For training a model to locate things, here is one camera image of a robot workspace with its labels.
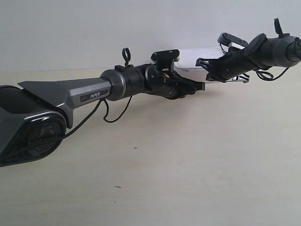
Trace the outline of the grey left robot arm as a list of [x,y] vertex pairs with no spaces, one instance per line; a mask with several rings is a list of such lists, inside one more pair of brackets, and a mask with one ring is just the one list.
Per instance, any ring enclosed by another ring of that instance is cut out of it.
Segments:
[[76,108],[143,93],[178,99],[204,90],[205,84],[155,65],[117,65],[99,77],[65,81],[23,81],[0,88],[0,164],[40,160],[74,133]]

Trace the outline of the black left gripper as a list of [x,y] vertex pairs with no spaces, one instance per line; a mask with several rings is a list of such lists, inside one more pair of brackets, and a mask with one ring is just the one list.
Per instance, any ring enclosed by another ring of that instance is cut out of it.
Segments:
[[149,95],[166,99],[179,99],[186,95],[193,95],[197,91],[205,91],[204,82],[185,79],[178,74],[148,73],[147,94]]

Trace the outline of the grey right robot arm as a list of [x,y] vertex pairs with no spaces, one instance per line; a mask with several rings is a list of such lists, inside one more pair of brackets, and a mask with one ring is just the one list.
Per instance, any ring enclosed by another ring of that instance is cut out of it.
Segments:
[[261,33],[240,49],[229,50],[219,58],[199,57],[196,67],[207,71],[207,81],[227,82],[250,71],[272,67],[291,68],[301,62],[301,39],[289,34],[268,38]]

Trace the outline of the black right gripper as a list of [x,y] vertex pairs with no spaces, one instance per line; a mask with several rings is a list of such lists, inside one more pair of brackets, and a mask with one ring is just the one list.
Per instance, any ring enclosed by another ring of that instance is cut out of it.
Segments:
[[220,58],[199,57],[195,66],[202,68],[217,67],[217,70],[207,70],[206,81],[226,82],[235,76],[259,68],[245,53],[246,48],[225,54]]

